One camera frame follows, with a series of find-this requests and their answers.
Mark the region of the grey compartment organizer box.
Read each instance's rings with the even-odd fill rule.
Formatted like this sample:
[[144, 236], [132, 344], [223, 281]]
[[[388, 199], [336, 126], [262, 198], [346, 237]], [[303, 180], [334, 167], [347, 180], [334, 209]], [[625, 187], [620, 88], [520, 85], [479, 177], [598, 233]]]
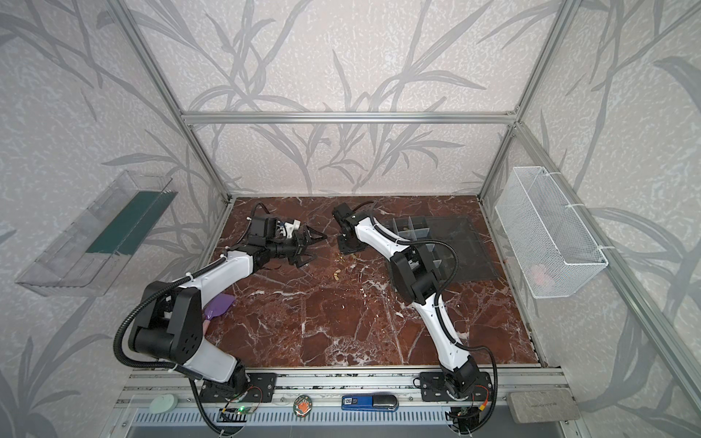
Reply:
[[[426, 216], [394, 217], [383, 221], [382, 225], [403, 240], [431, 240], [434, 237], [431, 234], [429, 220], [430, 218]], [[428, 244], [425, 245], [425, 249], [427, 249], [431, 255], [434, 267], [441, 270], [443, 268], [442, 256], [440, 254], [441, 247], [436, 247], [435, 244]]]

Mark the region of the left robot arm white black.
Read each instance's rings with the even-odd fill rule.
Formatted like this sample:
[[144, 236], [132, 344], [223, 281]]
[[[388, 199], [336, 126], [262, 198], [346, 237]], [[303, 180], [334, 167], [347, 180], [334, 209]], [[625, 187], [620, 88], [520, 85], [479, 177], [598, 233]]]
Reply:
[[194, 380], [233, 383], [242, 367], [206, 340], [204, 308], [272, 259], [305, 266], [315, 259], [307, 248], [326, 239], [297, 221], [251, 217], [243, 241], [226, 248], [216, 261], [173, 282], [149, 284], [115, 334], [115, 358], [131, 368], [175, 370]]

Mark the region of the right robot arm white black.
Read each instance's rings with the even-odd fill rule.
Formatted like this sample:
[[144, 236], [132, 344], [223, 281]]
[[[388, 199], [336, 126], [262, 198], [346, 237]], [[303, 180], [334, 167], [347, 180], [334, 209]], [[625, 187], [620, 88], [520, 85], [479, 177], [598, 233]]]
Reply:
[[454, 248], [434, 239], [400, 237], [380, 224], [371, 209], [360, 212], [340, 204], [334, 207], [332, 215], [341, 228], [341, 253], [349, 255], [371, 247], [388, 260], [395, 291], [418, 312], [436, 347], [447, 393], [456, 401], [467, 399], [483, 375], [473, 353], [491, 350], [463, 344], [445, 307], [442, 294], [455, 278], [458, 264], [454, 264], [448, 277], [441, 279], [430, 246], [443, 246], [455, 256]]

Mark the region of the pink purple spatula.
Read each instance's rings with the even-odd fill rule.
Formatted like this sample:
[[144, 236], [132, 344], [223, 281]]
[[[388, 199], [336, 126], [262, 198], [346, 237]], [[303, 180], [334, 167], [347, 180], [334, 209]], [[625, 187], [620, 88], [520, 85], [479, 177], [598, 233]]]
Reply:
[[224, 315], [235, 303], [235, 297], [225, 293], [214, 297], [204, 309], [203, 335], [206, 335], [214, 318]]

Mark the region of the blue black usb device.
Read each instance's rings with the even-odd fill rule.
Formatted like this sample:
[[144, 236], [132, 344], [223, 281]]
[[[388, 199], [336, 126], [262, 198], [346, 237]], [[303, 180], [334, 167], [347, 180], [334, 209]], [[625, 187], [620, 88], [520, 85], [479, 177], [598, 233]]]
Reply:
[[396, 412], [399, 401], [389, 393], [349, 394], [341, 398], [341, 410], [349, 412]]

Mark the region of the round orange button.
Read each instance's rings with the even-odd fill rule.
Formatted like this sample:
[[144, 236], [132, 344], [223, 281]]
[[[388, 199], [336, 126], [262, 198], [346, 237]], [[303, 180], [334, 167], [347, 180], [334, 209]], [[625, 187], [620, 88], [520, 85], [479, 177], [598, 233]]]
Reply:
[[307, 417], [313, 409], [313, 401], [310, 396], [302, 394], [293, 403], [293, 412], [299, 418]]

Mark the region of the pink object in basket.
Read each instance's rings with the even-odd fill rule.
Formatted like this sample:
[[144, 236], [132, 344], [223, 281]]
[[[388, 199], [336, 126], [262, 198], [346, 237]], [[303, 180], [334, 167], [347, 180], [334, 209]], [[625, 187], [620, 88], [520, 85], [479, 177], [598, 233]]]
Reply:
[[530, 268], [531, 277], [538, 288], [551, 289], [555, 282], [552, 276], [549, 274], [547, 266], [545, 265], [534, 265]]

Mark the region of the white round disc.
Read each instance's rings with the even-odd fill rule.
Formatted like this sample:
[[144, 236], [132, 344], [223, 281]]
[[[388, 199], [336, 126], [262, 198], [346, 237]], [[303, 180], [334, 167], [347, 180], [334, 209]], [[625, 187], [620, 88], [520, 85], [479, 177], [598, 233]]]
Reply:
[[173, 394], [156, 396], [149, 404], [149, 413], [153, 415], [167, 414], [177, 407], [178, 398]]

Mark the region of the grey rectangular pad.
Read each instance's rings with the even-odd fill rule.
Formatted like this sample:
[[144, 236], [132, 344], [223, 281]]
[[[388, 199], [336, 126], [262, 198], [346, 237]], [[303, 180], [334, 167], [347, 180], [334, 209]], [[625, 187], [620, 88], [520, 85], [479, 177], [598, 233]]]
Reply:
[[578, 420], [580, 410], [565, 389], [511, 392], [507, 406], [515, 423], [553, 423]]

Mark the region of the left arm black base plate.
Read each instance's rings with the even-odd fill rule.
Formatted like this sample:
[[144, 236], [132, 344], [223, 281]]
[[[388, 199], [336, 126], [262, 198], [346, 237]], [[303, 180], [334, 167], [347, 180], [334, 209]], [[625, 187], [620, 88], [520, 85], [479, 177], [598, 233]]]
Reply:
[[213, 383], [204, 380], [199, 392], [203, 403], [271, 403], [277, 383], [275, 372], [252, 372], [245, 383]]

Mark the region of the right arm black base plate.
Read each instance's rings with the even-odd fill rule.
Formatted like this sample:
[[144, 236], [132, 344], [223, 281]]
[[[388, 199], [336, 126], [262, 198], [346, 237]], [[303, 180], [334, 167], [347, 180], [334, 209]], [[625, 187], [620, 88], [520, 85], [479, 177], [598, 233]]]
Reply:
[[493, 384], [488, 372], [480, 372], [475, 384], [464, 396], [452, 396], [448, 393], [445, 376], [442, 372], [421, 372], [414, 377], [413, 385], [421, 392], [424, 402], [479, 402], [485, 403], [490, 399]]

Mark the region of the clear plastic wall bin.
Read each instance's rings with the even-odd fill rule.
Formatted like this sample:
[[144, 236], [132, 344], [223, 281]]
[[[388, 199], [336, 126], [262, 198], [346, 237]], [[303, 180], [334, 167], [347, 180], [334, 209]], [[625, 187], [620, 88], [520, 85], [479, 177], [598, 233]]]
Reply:
[[104, 295], [177, 196], [172, 182], [122, 172], [16, 284], [44, 297]]

